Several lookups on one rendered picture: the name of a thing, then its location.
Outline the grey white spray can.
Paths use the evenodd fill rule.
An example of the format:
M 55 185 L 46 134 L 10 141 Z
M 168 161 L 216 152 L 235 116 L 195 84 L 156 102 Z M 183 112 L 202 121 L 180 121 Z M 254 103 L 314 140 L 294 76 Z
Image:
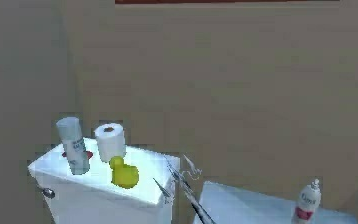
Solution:
M 56 122 L 59 137 L 73 175 L 82 175 L 89 171 L 90 164 L 77 117 L 65 117 Z

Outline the white spray bottle red label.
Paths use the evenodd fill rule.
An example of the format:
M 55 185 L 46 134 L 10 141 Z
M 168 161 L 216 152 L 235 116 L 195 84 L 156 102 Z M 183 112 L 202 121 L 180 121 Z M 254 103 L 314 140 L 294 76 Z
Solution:
M 295 204 L 291 224 L 309 224 L 319 208 L 321 198 L 320 181 L 315 179 L 301 190 Z

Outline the flat red disc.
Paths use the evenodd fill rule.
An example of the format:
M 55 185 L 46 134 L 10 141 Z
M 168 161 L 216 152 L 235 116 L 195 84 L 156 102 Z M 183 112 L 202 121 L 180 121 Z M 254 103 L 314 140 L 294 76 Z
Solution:
M 91 151 L 73 152 L 72 154 L 68 154 L 67 152 L 62 153 L 62 157 L 65 157 L 68 160 L 90 159 L 92 156 L 93 153 Z

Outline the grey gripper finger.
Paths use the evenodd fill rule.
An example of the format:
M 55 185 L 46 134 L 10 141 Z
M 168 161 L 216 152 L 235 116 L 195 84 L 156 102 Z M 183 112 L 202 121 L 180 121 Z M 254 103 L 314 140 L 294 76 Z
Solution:
M 172 202 L 173 201 L 173 196 L 171 195 L 171 193 L 168 190 L 166 190 L 156 179 L 154 179 L 154 182 L 156 183 L 156 185 L 158 186 L 158 188 L 162 192 L 163 197 L 164 197 L 164 201 L 165 202 Z
M 198 180 L 200 174 L 202 173 L 201 169 L 198 169 L 195 164 L 187 157 L 184 157 L 185 161 L 189 165 L 189 171 L 178 171 L 174 168 L 174 166 L 167 162 L 167 168 L 170 171 L 174 180 L 179 184 L 179 187 L 183 190 L 187 199 L 189 200 L 191 206 L 193 207 L 195 213 L 197 214 L 199 220 L 202 224 L 217 224 L 213 218 L 209 215 L 209 213 L 204 209 L 204 207 L 197 200 L 194 191 L 191 186 L 187 182 L 185 178 L 185 174 L 188 174 L 192 180 Z

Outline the yellow rubber duck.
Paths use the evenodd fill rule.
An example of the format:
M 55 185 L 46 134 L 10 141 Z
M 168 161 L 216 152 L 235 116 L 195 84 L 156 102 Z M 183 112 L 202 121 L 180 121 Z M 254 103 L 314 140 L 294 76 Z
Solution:
M 122 157 L 112 157 L 109 161 L 109 166 L 112 169 L 112 184 L 124 189 L 131 189 L 138 184 L 138 168 L 136 166 L 125 164 Z

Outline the white toilet paper roll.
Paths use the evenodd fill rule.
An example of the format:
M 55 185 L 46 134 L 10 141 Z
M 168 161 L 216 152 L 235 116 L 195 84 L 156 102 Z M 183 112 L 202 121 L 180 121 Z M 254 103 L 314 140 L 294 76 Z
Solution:
M 125 135 L 122 125 L 117 123 L 103 124 L 94 131 L 100 159 L 109 162 L 113 157 L 124 157 L 126 154 Z

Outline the white bathroom counter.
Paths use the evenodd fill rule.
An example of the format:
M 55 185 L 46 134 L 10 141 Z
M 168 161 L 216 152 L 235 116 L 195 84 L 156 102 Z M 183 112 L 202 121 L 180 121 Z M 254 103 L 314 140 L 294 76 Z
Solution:
M 291 201 L 206 181 L 199 202 L 217 224 L 291 224 L 298 197 Z M 352 215 L 319 205 L 309 224 L 358 222 Z

